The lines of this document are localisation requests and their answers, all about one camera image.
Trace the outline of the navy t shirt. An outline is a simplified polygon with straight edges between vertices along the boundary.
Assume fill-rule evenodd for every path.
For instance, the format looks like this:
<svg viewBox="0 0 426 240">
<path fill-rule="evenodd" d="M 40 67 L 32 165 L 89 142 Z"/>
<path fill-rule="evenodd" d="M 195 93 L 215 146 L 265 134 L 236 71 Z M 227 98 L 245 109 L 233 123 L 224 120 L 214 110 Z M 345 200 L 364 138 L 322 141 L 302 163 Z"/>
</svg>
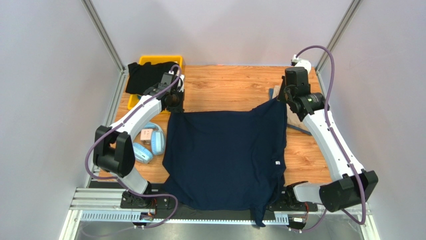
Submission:
<svg viewBox="0 0 426 240">
<path fill-rule="evenodd" d="M 285 179 L 287 107 L 271 99 L 249 111 L 172 113 L 163 188 L 196 210 L 249 210 L 264 227 Z"/>
</svg>

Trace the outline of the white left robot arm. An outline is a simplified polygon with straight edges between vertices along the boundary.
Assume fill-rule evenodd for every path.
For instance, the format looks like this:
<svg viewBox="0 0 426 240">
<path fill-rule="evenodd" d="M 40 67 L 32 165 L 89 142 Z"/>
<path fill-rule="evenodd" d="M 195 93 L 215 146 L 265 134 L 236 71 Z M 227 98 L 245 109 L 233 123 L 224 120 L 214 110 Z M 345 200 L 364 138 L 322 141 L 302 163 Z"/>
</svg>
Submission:
<svg viewBox="0 0 426 240">
<path fill-rule="evenodd" d="M 110 126 L 99 126 L 88 154 L 95 166 L 111 173 L 128 192 L 148 198 L 150 183 L 135 167 L 133 142 L 152 118 L 168 108 L 180 108 L 184 97 L 184 75 L 166 72 L 159 83 L 149 87 L 139 102 Z"/>
</svg>

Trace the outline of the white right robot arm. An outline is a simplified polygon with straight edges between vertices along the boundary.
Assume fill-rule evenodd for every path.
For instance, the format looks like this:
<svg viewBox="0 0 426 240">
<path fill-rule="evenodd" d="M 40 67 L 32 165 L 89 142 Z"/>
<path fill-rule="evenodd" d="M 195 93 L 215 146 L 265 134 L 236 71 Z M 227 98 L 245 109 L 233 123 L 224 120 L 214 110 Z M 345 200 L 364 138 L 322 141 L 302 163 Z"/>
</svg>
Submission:
<svg viewBox="0 0 426 240">
<path fill-rule="evenodd" d="M 286 102 L 308 128 L 331 176 L 330 183 L 293 183 L 286 189 L 288 197 L 294 202 L 323 205 L 332 213 L 360 206 L 365 214 L 367 200 L 379 181 L 378 176 L 375 171 L 364 168 L 342 139 L 324 95 L 311 92 L 309 74 L 304 67 L 293 66 L 285 70 L 277 100 Z"/>
</svg>

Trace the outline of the light blue headphones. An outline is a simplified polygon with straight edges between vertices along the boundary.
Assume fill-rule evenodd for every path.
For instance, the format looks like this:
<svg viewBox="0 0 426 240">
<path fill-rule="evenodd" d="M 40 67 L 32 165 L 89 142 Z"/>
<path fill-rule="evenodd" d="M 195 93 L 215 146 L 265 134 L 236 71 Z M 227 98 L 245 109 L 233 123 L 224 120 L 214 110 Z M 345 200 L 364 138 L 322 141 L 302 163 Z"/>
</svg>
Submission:
<svg viewBox="0 0 426 240">
<path fill-rule="evenodd" d="M 132 144 L 135 159 L 143 164 L 148 164 L 154 156 L 162 155 L 166 149 L 166 136 L 163 129 L 156 123 L 148 122 L 143 129 L 153 129 L 154 132 L 149 144 L 151 150 L 148 150 L 140 143 L 134 142 Z"/>
</svg>

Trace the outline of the pinkish cube power adapter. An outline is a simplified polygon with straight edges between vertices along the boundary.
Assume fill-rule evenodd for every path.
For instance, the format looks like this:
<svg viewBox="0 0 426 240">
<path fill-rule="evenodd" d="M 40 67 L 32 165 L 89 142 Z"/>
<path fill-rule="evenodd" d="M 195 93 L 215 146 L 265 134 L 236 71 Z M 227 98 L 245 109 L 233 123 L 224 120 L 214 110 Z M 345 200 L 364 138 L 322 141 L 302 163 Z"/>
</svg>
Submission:
<svg viewBox="0 0 426 240">
<path fill-rule="evenodd" d="M 146 129 L 142 129 L 140 131 L 140 141 L 143 144 L 151 144 L 151 139 L 152 139 L 152 135 L 153 135 L 154 130 L 151 128 L 146 128 Z"/>
</svg>

